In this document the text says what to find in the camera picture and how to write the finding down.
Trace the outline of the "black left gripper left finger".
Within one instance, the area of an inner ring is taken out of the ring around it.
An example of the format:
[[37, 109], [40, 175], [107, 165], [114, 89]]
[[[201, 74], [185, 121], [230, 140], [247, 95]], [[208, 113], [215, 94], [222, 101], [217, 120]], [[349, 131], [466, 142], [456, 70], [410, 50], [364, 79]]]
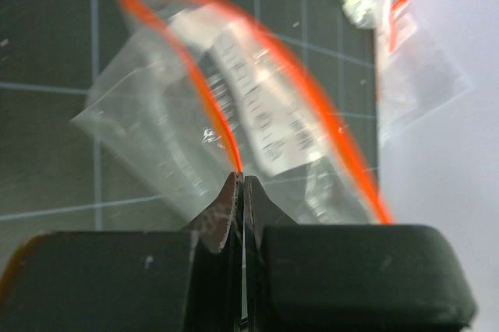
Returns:
[[242, 181], [178, 231], [55, 231], [12, 255], [4, 331], [237, 331]]

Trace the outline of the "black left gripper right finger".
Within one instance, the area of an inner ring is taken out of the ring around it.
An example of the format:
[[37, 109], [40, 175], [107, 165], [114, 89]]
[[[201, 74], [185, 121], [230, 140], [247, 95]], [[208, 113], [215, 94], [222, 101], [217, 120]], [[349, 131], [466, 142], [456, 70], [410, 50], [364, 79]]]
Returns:
[[450, 242], [421, 224], [297, 224], [243, 184], [251, 331], [460, 331], [477, 311]]

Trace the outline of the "clear orange-zip bag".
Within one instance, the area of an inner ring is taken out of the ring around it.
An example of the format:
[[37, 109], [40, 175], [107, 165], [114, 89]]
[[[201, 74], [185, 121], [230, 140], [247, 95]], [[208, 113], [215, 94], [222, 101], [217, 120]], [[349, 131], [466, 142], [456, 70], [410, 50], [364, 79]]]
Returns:
[[332, 100], [229, 0], [117, 0], [130, 36], [74, 123], [194, 218], [230, 173], [304, 224], [390, 224]]

